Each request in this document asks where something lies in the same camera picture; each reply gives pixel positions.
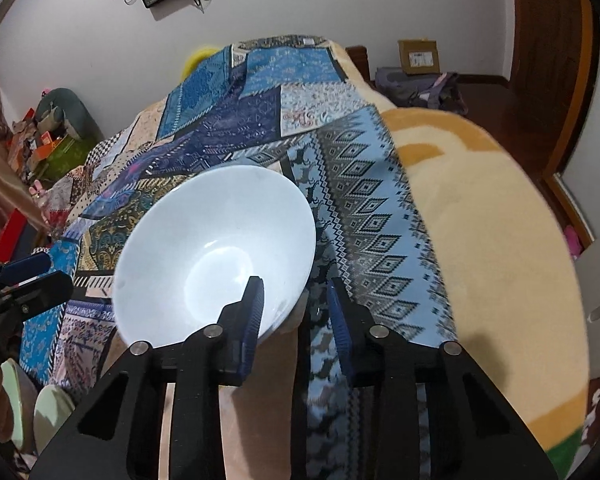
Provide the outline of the white bowl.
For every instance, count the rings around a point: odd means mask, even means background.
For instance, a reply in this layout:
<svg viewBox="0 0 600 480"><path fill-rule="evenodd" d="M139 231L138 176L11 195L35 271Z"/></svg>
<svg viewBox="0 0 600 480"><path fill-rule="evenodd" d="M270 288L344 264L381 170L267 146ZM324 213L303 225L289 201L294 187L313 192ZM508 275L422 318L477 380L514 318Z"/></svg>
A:
<svg viewBox="0 0 600 480"><path fill-rule="evenodd" d="M316 227L306 196L258 166L209 169L166 193L132 229L114 268L112 310L126 344L176 344L264 283L259 337L286 321L306 289Z"/></svg>

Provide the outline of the mint green plate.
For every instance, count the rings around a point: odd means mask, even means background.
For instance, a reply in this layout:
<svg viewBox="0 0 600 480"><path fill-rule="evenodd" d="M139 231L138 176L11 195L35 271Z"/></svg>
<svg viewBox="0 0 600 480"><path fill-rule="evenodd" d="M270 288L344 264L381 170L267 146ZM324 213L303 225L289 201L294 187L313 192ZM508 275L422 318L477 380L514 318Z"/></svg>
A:
<svg viewBox="0 0 600 480"><path fill-rule="evenodd" d="M12 443L19 452L22 452L27 444L26 424L23 420L22 391L20 387L20 376L18 365L9 359L1 365L3 373L3 388L5 389L10 407L12 408Z"/></svg>

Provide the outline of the red box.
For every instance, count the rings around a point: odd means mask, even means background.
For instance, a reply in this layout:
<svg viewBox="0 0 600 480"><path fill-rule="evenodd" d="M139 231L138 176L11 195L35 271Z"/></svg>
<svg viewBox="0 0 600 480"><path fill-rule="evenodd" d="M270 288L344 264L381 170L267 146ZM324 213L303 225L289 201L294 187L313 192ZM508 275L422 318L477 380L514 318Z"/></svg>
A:
<svg viewBox="0 0 600 480"><path fill-rule="evenodd" d="M12 258L27 225L26 216L19 209L14 209L0 234L0 263L9 262Z"/></svg>

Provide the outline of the mint green bowl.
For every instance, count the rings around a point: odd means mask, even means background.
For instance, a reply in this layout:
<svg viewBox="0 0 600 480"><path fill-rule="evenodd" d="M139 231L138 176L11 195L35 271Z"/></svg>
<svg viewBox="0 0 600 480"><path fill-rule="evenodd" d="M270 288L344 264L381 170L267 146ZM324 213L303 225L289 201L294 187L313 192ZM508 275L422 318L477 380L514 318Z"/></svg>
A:
<svg viewBox="0 0 600 480"><path fill-rule="evenodd" d="M71 396L56 385L42 388L35 401L33 435L38 454L50 443L74 411Z"/></svg>

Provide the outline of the clutter pile of boxes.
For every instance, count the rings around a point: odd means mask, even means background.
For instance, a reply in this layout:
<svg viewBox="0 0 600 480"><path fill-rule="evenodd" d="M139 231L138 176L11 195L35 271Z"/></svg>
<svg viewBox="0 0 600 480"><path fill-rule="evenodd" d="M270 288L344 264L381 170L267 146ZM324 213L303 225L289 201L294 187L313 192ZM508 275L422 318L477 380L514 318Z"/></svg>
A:
<svg viewBox="0 0 600 480"><path fill-rule="evenodd" d="M65 129L38 132L34 110L12 124L12 136L6 143L7 162L23 183L39 180L48 188L69 171L84 164L97 140L73 139Z"/></svg>

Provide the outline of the cream fleece blanket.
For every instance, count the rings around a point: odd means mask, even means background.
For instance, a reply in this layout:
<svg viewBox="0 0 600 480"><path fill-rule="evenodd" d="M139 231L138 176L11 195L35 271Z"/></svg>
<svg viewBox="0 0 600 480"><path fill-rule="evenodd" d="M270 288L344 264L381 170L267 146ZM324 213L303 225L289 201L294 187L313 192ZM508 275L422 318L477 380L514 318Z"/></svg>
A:
<svg viewBox="0 0 600 480"><path fill-rule="evenodd" d="M458 339L548 452L573 452L588 409L588 338L562 230L524 170L458 115L400 108L332 53L379 108L442 271Z"/></svg>

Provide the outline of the brown wooden door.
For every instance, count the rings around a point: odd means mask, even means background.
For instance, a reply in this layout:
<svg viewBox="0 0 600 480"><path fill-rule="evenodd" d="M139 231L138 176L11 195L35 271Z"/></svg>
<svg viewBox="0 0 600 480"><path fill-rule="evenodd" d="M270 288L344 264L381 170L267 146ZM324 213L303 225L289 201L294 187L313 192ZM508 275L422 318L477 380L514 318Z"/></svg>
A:
<svg viewBox="0 0 600 480"><path fill-rule="evenodd" d="M596 46L590 0L513 0L503 145L534 184L556 171L581 115Z"/></svg>

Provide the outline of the blue patchwork quilt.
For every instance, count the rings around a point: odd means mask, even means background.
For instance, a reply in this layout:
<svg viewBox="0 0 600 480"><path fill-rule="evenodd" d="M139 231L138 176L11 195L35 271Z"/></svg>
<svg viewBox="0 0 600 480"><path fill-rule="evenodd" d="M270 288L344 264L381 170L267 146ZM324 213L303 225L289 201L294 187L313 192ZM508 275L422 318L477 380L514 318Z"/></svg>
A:
<svg viewBox="0 0 600 480"><path fill-rule="evenodd" d="M46 195L47 208L61 212L53 265L83 283L110 273L140 218L201 171L249 162L294 181L317 226L299 368L300 470L310 479L352 479L361 467L361 398L340 370L330 278L342 278L376 322L409 341L437 346L456 335L405 158L390 138L389 110L331 41L238 42L97 144Z"/></svg>

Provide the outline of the purple bag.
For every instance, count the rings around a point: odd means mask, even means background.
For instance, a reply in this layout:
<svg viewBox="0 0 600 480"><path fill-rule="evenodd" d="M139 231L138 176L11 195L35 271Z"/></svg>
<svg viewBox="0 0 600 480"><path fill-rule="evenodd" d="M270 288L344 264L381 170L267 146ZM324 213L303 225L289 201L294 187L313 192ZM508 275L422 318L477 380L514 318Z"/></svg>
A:
<svg viewBox="0 0 600 480"><path fill-rule="evenodd" d="M376 90L398 107L466 116L468 107L457 85L458 73L409 75L397 67L379 67L375 74Z"/></svg>

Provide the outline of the cardboard box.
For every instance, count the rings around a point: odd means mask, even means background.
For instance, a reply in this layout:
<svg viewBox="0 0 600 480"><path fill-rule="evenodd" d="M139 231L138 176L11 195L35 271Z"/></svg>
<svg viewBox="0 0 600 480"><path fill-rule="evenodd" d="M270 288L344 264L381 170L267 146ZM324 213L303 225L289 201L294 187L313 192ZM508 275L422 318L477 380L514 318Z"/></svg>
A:
<svg viewBox="0 0 600 480"><path fill-rule="evenodd" d="M402 70L407 75L428 75L440 72L437 43L427 39L398 41Z"/></svg>

